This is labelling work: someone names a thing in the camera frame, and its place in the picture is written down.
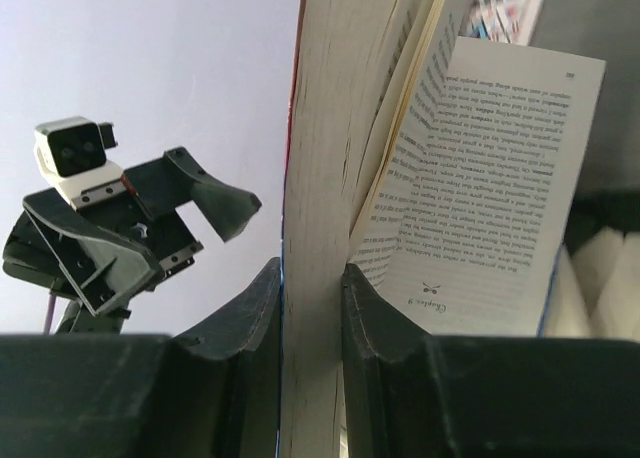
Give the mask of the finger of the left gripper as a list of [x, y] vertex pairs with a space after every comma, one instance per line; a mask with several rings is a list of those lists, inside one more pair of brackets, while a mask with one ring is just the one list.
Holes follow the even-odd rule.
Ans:
[[26, 196], [23, 208], [89, 313], [106, 315], [160, 276], [160, 263], [129, 227], [142, 212], [123, 193], [74, 210], [54, 190]]
[[223, 242], [242, 233], [261, 208], [255, 193], [214, 178], [184, 147], [126, 169], [122, 181], [153, 221], [188, 202], [195, 203]]

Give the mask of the blue sunset paperback book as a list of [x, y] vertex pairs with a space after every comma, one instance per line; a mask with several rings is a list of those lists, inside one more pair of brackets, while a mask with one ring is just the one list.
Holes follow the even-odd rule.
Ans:
[[537, 336], [607, 70], [464, 35], [472, 0], [301, 0], [280, 453], [335, 457], [347, 265], [435, 334]]

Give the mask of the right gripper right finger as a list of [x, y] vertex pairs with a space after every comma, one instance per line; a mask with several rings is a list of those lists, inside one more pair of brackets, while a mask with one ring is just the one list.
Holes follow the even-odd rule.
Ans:
[[635, 457], [639, 346], [605, 339], [441, 336], [342, 276], [353, 457]]

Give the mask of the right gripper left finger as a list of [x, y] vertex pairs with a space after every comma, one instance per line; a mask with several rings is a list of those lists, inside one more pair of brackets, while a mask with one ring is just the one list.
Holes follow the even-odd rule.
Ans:
[[5, 457], [272, 457], [281, 266], [176, 337], [1, 340]]

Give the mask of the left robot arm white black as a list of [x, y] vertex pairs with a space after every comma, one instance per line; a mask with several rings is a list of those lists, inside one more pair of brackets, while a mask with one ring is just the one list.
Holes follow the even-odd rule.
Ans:
[[69, 303], [59, 333], [119, 333], [129, 303], [192, 266], [203, 245], [177, 210], [192, 202], [223, 241], [262, 206], [208, 174], [183, 147], [101, 178], [28, 195], [3, 250], [11, 277]]

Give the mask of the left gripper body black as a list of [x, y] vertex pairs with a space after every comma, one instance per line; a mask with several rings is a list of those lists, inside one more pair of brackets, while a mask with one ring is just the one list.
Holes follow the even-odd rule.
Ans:
[[52, 188], [26, 197], [2, 252], [10, 277], [45, 288], [154, 288], [203, 248], [179, 216], [195, 180], [128, 172], [74, 210]]

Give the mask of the cream canvas backpack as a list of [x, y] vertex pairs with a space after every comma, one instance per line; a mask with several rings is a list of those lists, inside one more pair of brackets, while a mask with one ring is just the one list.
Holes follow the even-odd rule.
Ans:
[[603, 228], [560, 250], [541, 335], [639, 340], [639, 235]]

